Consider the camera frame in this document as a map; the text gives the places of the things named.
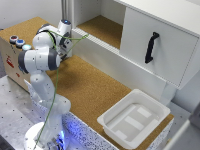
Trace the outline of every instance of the green cable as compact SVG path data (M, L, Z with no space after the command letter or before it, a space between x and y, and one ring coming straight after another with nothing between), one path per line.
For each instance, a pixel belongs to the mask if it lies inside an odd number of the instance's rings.
M56 45L55 45L55 43L54 43L53 37L51 36L51 34L50 34L49 32L48 32L48 34L49 34L49 36L51 37L51 40L52 40L52 42L53 42L53 44L54 44L54 48L55 48L55 50L56 50ZM74 48L74 46L75 46L79 41L81 41L82 39L87 38L88 36L89 36L89 34L86 34L86 35L82 36L82 38L80 38L80 39L74 39L74 38L68 38L68 37L61 36L61 37L66 38L66 39L78 40L78 41L77 41L75 44L73 44L73 46L69 49L69 51L67 52L67 54ZM58 69L57 69L56 87L55 87L53 102L52 102L52 104L51 104L50 110L49 110L49 112L48 112L47 118L46 118L46 120L45 120L45 122L44 122L44 125L43 125L43 127L42 127L42 130L41 130L41 132L40 132L40 135L39 135L39 137L38 137L38 139L37 139L37 141L36 141L36 144L35 144L34 149L36 148L36 146L37 146L37 144L38 144L38 142L39 142L39 140L40 140L40 137L41 137L41 135L42 135L42 132L43 132L43 130L44 130L44 127L45 127L45 125L46 125L46 123L47 123L47 120L48 120L49 115L50 115L50 113L51 113L51 110L52 110L52 108L53 108L53 104L54 104L54 102L55 102L56 93L57 93L57 87L58 87Z

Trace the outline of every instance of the metal cylinder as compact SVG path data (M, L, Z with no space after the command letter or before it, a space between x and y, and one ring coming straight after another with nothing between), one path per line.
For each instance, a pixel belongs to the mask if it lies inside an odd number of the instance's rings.
M67 0L61 0L61 7L62 7L62 19L67 19L67 9L66 9L66 2Z

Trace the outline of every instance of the open cabinet compartment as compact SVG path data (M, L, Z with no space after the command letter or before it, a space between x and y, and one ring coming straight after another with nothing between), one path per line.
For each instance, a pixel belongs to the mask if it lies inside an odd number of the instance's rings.
M114 0L74 0L73 28L120 49L126 7Z

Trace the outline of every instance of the shelf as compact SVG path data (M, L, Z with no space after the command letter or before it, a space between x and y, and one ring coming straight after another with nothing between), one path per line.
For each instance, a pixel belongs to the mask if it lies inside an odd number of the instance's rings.
M81 30L120 49L123 26L103 16L97 16L77 26Z

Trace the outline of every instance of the plastic container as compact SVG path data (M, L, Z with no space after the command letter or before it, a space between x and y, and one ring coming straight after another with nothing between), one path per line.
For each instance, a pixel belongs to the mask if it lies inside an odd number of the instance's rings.
M125 149L136 149L169 115L170 109L140 90L133 90L97 120Z

